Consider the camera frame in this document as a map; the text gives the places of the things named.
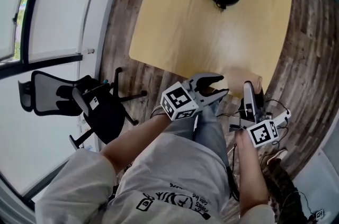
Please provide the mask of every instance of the black mesh chair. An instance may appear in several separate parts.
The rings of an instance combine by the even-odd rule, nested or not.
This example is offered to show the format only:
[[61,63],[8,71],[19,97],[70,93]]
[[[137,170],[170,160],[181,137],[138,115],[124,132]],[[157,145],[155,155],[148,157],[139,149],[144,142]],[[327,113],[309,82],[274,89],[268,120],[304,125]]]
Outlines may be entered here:
[[119,136],[124,119],[133,125],[133,120],[126,112],[122,102],[144,97],[146,91],[138,95],[119,97],[118,80],[121,68],[115,70],[114,83],[100,84],[89,75],[78,81],[68,81],[42,71],[34,71],[31,81],[19,84],[20,103],[22,108],[36,115],[79,116],[84,112],[84,118],[91,127],[79,139],[69,136],[75,149],[91,136],[92,133],[108,144]]

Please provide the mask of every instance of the wooden table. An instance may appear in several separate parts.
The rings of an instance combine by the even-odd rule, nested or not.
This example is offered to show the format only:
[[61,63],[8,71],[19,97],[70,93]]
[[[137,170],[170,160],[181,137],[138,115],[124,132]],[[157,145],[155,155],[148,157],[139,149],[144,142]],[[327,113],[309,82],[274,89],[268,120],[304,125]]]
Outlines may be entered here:
[[[285,40],[292,0],[143,0],[132,59],[189,78],[237,67],[263,77],[266,91]],[[227,87],[227,80],[215,88]]]

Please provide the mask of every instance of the white t-shirt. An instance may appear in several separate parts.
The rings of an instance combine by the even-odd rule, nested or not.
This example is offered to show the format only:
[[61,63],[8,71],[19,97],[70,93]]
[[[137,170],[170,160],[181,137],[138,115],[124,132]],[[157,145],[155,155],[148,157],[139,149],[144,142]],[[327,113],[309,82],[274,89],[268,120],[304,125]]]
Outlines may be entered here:
[[[229,198],[225,166],[210,149],[161,134],[124,174],[116,197],[115,172],[103,156],[78,150],[35,205],[37,223],[223,223]],[[268,205],[241,223],[274,223]]]

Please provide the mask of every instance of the sneaker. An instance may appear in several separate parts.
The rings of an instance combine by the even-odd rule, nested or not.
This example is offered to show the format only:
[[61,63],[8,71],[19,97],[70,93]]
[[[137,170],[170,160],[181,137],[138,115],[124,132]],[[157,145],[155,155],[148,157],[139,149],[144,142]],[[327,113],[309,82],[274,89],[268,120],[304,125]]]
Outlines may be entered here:
[[269,165],[270,161],[272,161],[274,159],[283,160],[287,154],[288,154],[288,150],[286,150],[286,149],[279,150],[273,157],[271,157],[270,159],[267,160],[267,165]]

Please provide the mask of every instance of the chair armrest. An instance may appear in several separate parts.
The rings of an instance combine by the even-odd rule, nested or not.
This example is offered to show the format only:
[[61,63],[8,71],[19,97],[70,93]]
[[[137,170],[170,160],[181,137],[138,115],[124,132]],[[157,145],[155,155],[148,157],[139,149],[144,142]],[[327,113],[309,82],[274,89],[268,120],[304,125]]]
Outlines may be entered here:
[[85,102],[80,90],[74,87],[72,90],[72,96],[73,96],[73,99],[76,101],[76,103],[81,108],[81,110],[84,111],[86,116],[89,116],[91,107]]

